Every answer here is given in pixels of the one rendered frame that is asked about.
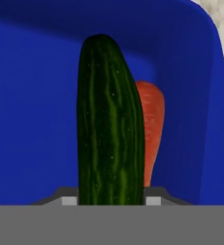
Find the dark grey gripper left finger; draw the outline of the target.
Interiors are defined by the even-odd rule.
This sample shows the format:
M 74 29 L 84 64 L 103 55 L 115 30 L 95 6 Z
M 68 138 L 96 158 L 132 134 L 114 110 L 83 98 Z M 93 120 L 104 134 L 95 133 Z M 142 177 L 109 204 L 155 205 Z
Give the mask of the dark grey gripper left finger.
M 34 202 L 35 206 L 57 205 L 76 206 L 78 204 L 78 189 L 74 187 L 59 187 L 53 194 Z

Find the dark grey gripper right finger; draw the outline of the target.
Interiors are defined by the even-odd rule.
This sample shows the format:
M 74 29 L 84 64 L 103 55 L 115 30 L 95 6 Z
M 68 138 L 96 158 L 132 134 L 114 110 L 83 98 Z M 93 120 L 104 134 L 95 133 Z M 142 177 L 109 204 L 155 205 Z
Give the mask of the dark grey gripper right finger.
M 189 205 L 187 201 L 171 196 L 163 187 L 145 188 L 145 204 L 147 206 Z

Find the dark green cucumber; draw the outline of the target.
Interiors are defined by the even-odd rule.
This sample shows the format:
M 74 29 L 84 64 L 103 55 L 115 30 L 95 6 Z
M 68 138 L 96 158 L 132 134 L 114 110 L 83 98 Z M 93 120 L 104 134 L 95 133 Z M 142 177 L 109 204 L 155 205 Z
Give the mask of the dark green cucumber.
M 122 50 L 106 34 L 88 37 L 81 47 L 77 140 L 81 205 L 143 205 L 143 108 Z

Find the blue tray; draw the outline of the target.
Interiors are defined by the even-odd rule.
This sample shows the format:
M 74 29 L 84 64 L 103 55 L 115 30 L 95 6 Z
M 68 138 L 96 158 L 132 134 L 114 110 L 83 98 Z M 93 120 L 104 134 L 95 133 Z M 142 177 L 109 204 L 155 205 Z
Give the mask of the blue tray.
M 0 0 L 0 204 L 78 182 L 78 55 L 111 35 L 136 79 L 163 92 L 152 182 L 195 205 L 224 204 L 224 57 L 191 0 Z

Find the orange carrot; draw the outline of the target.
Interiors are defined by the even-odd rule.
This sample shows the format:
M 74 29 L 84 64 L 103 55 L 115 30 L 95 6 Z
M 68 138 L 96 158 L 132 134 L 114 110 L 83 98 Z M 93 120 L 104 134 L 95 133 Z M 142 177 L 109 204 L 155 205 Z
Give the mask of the orange carrot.
M 137 81 L 140 94 L 146 134 L 145 186 L 151 183 L 152 171 L 157 158 L 165 118 L 165 99 L 160 89 L 147 81 Z

